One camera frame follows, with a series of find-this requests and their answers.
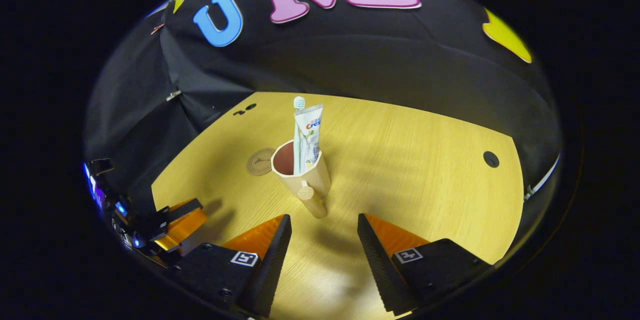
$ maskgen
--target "toothbrush head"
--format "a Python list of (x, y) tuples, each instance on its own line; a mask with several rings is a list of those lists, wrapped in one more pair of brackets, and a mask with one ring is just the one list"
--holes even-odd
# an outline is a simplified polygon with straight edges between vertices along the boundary
[(305, 98), (304, 97), (295, 97), (293, 98), (293, 108), (296, 110), (301, 110), (305, 108)]

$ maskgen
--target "beige plastic cup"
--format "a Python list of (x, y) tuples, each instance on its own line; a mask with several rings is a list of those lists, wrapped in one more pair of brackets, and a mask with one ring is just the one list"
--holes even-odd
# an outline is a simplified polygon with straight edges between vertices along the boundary
[(327, 215), (322, 200), (329, 194), (331, 179), (324, 163), (322, 151), (313, 167), (298, 175), (293, 175), (293, 140), (282, 144), (271, 156), (271, 169), (293, 195), (313, 216), (320, 219)]

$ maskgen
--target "toothbrush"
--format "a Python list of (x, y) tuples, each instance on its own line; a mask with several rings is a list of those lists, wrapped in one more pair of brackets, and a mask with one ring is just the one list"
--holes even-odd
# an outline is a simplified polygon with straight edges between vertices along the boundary
[[(293, 99), (293, 108), (298, 111), (305, 108), (305, 98), (295, 97)], [(300, 136), (298, 134), (298, 125), (293, 121), (295, 127), (293, 133), (293, 175), (300, 174)]]

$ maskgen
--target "cup handle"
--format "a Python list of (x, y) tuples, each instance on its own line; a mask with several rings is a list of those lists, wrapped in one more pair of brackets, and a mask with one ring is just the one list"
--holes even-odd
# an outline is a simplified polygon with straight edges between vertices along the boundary
[(311, 212), (311, 215), (316, 218), (324, 218), (327, 215), (327, 210), (322, 204), (322, 200), (318, 198), (313, 188), (309, 186), (306, 181), (302, 181), (302, 188), (298, 190), (297, 197), (302, 201), (302, 204), (306, 206), (307, 210)]

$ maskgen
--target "yellow tabletop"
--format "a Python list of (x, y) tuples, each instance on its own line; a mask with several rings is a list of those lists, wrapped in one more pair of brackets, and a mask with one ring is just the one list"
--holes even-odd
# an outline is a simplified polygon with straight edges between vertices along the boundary
[[(247, 161), (293, 137), (293, 98), (324, 104), (320, 149), (331, 191), (314, 218), (273, 173)], [(256, 104), (251, 110), (245, 110)], [(236, 111), (245, 113), (233, 115)], [(522, 214), (521, 165), (509, 136), (455, 118), (329, 95), (257, 92), (188, 145), (153, 183), (158, 209), (197, 198), (209, 215), (182, 244), (221, 245), (283, 213), (292, 236), (272, 319), (393, 319), (386, 313), (357, 234), (370, 213), (428, 241), (450, 238), (493, 264)], [(500, 165), (483, 158), (493, 152)]]

